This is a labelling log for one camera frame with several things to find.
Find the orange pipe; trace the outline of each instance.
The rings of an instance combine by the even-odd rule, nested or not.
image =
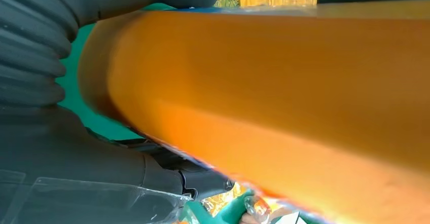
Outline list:
[[[82,94],[328,220],[427,223],[430,20],[410,8],[429,4],[349,6],[355,13],[338,19],[324,6],[308,17],[140,12],[101,22],[82,55]]]

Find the transparent plastic sheet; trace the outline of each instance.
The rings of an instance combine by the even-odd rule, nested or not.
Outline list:
[[[234,199],[243,195],[246,191],[247,188],[236,182],[232,190],[206,198],[202,200],[201,203],[205,209],[215,217],[221,210],[223,210],[224,207],[230,204]]]
[[[323,219],[273,198],[248,196],[247,212],[260,224],[327,224]]]
[[[0,223],[6,224],[8,213],[12,212],[12,203],[17,202],[17,192],[25,179],[22,172],[0,170]]]
[[[189,200],[132,185],[38,178],[26,198],[10,206],[17,214],[0,223],[173,223]]]
[[[200,224],[196,215],[194,215],[193,211],[189,206],[185,206],[182,212],[182,218],[180,221],[177,221],[175,224]]]

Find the black corrugated hose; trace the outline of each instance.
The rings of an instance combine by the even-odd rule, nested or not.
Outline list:
[[[188,8],[215,1],[0,0],[0,171],[24,173],[28,186],[50,177],[181,194],[178,173],[90,136],[74,113],[57,105],[64,89],[55,79],[65,75],[59,59],[70,54],[84,25],[152,3]],[[0,222],[5,205],[0,200]]]

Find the clear plastic wrap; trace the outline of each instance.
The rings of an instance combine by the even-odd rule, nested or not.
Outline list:
[[[237,197],[243,195],[246,191],[247,189],[244,186],[235,183],[231,191],[206,198],[202,200],[201,203],[205,209],[215,217],[224,207],[230,204]]]
[[[0,212],[2,224],[172,223],[190,200],[124,184],[38,178],[29,186],[17,180],[13,184],[17,190],[9,194],[12,201],[0,200],[2,207],[9,204]],[[0,182],[2,196],[7,184]]]

